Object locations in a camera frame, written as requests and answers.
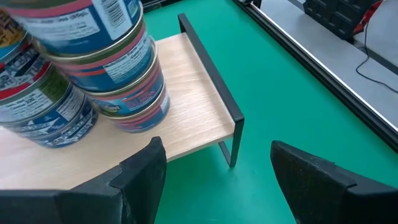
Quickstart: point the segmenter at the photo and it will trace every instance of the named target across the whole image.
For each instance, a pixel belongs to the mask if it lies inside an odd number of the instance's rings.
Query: green table surface
[[[238,163],[218,146],[168,164],[156,223],[295,223],[269,159],[278,139],[398,187],[398,154],[232,0],[183,0],[145,15],[156,40],[185,13],[245,115]]]

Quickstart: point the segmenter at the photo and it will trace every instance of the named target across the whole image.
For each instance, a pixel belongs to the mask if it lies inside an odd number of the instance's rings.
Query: stacked cans
[[[0,10],[0,125],[46,147],[80,140],[97,114],[84,94],[34,49]]]
[[[3,4],[41,55],[116,127],[138,133],[163,120],[169,98],[138,0],[19,2]]]

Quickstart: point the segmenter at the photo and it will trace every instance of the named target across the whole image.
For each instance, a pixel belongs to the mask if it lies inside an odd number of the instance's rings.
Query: black metal leg
[[[239,109],[239,106],[236,104],[235,99],[233,98],[228,87],[226,86],[224,80],[222,79],[220,73],[218,72],[216,66],[214,65],[213,61],[208,55],[205,46],[203,46],[197,33],[193,29],[191,23],[189,23],[186,15],[179,14],[178,22],[180,24],[181,32],[187,34],[188,38],[190,39],[190,42],[193,45],[193,48],[196,50],[203,66],[205,67],[211,81],[216,87],[218,94],[223,100],[225,107],[228,109],[229,115],[232,117],[233,121],[235,122],[231,153],[229,153],[228,147],[226,146],[225,142],[219,143],[221,151],[223,152],[228,165],[230,167],[234,167],[236,165],[236,160],[238,159],[238,152],[242,140],[244,116],[241,110]]]

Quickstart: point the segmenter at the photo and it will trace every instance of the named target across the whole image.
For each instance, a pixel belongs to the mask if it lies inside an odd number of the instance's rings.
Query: wooden shelf
[[[118,131],[99,117],[81,141],[46,149],[0,128],[0,189],[71,189],[118,165],[160,136],[171,161],[233,136],[234,121],[186,33],[156,42],[171,107],[155,128]]]

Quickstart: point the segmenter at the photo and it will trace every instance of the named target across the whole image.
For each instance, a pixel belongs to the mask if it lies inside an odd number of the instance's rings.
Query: black cable
[[[394,93],[397,93],[397,94],[398,94],[398,91],[395,90],[395,89],[393,89],[393,88],[391,88],[389,85],[387,85],[387,84],[385,84],[385,83],[383,83],[383,82],[374,80],[374,79],[372,79],[372,78],[369,78],[369,77],[367,77],[366,75],[364,75],[364,74],[362,74],[361,72],[358,71],[358,69],[359,69],[362,65],[364,65],[364,64],[369,60],[369,58],[370,58],[369,52],[368,52],[368,46],[366,45],[366,41],[367,41],[367,39],[368,39],[368,27],[369,27],[369,23],[370,23],[370,20],[368,21],[368,24],[367,24],[366,27],[365,27],[364,47],[365,47],[366,59],[365,59],[365,61],[363,61],[362,63],[360,63],[360,64],[355,68],[355,71],[356,71],[356,73],[358,73],[358,74],[361,75],[362,77],[366,78],[367,80],[371,80],[372,82],[375,82],[375,83],[378,83],[378,84],[380,84],[380,85],[383,85],[383,86],[387,87],[388,89],[390,89],[391,91],[393,91]]]

